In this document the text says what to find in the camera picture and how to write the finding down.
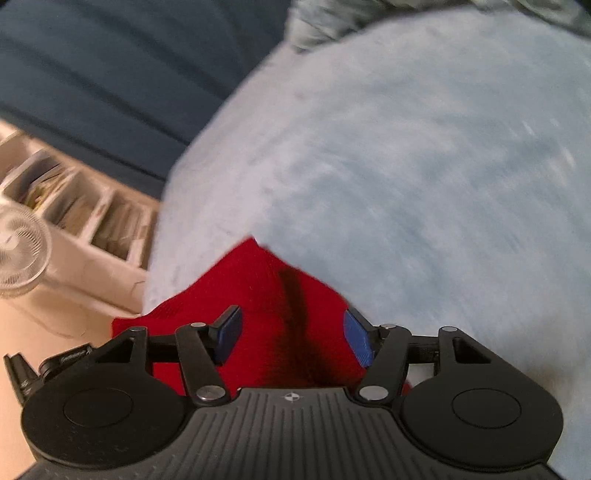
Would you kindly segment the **dark blue curtain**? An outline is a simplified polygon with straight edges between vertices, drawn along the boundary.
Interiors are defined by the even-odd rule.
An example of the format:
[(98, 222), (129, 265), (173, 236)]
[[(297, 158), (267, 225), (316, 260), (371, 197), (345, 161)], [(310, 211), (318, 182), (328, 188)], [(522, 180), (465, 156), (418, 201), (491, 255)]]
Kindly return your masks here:
[(286, 1), (1, 5), (1, 116), (159, 197), (242, 80), (283, 39)]

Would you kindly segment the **red knit sweater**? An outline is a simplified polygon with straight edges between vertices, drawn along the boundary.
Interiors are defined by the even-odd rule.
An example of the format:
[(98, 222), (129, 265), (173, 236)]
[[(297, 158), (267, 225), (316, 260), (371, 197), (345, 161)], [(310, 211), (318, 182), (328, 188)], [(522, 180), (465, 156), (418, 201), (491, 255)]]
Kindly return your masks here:
[(171, 335), (193, 322), (210, 324), (231, 305), (242, 309), (242, 335), (217, 369), (230, 392), (353, 388), (365, 376), (346, 341), (345, 299), (252, 238), (151, 312), (114, 319), (111, 334), (143, 326), (151, 336)]

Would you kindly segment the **white standing fan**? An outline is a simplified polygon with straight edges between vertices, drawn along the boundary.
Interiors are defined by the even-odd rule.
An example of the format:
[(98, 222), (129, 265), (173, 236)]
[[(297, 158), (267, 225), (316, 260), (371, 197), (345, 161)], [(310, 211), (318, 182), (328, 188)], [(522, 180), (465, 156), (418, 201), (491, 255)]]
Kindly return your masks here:
[(49, 273), (53, 242), (47, 224), (23, 205), (1, 202), (1, 298), (22, 297), (43, 285), (57, 295), (111, 318), (138, 313), (88, 293)]

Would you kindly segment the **light blue bed sheet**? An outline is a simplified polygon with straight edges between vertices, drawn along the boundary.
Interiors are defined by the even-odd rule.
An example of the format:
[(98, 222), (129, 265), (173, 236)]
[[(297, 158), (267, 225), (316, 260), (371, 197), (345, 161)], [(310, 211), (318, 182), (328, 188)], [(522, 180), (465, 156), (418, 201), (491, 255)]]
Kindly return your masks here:
[(143, 307), (246, 236), (377, 323), (455, 325), (545, 386), (590, 475), (590, 43), (516, 10), (284, 45), (174, 165)]

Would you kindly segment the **white storage shelf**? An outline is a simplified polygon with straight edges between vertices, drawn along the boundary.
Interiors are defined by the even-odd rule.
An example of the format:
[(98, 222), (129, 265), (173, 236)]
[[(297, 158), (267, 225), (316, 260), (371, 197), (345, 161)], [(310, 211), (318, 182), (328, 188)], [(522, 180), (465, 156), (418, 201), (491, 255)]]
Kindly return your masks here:
[(92, 254), (147, 268), (159, 202), (20, 130), (1, 129), (1, 197)]

